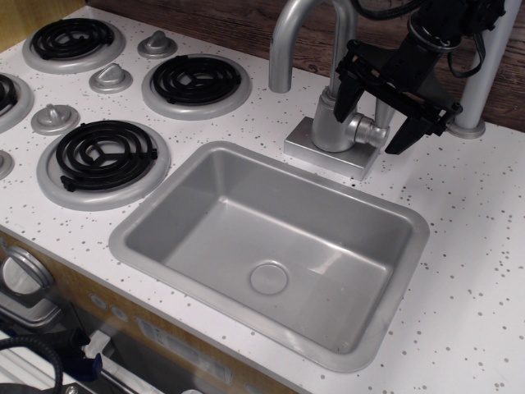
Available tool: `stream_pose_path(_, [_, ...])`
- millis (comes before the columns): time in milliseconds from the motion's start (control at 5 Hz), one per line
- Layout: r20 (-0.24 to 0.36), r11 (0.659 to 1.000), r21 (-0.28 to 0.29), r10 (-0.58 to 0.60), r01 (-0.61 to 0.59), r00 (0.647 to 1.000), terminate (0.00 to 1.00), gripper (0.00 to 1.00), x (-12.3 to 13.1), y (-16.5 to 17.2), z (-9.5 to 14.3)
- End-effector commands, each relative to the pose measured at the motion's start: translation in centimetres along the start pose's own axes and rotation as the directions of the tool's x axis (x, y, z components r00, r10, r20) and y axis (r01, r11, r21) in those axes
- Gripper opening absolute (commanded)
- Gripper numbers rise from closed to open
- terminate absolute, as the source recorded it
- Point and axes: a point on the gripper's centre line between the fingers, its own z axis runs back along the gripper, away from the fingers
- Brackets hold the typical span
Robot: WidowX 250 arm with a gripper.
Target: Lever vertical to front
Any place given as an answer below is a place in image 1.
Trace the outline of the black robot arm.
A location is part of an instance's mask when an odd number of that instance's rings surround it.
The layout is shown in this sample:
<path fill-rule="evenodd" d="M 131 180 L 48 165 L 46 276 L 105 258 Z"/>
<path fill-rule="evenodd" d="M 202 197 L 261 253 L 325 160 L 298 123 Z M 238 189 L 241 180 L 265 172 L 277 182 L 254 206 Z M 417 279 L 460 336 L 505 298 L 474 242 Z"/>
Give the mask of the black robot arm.
<path fill-rule="evenodd" d="M 360 16 L 373 21 L 409 15 L 408 33 L 397 49 L 380 48 L 351 39 L 336 72 L 340 89 L 334 108 L 344 121 L 363 92 L 403 113 L 407 118 L 386 148 L 400 154 L 424 135 L 441 135 L 462 105 L 436 78 L 434 68 L 451 57 L 462 38 L 473 39 L 479 59 L 486 56 L 482 32 L 493 30 L 505 14 L 502 1 L 412 1 L 383 11 L 352 3 Z"/>

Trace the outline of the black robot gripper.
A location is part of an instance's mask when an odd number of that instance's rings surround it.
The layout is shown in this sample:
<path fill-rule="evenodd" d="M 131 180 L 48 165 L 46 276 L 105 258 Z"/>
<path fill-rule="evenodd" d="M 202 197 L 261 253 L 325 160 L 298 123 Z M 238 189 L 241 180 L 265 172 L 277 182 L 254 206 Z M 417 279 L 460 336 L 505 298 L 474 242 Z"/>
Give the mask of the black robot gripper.
<path fill-rule="evenodd" d="M 389 104 L 408 119 L 385 149 L 401 154 L 424 135 L 441 136 L 445 123 L 462 106 L 440 83 L 434 72 L 442 53 L 408 34 L 397 49 L 379 48 L 352 39 L 336 72 L 340 88 L 334 115 L 342 123 L 356 108 L 364 92 Z"/>

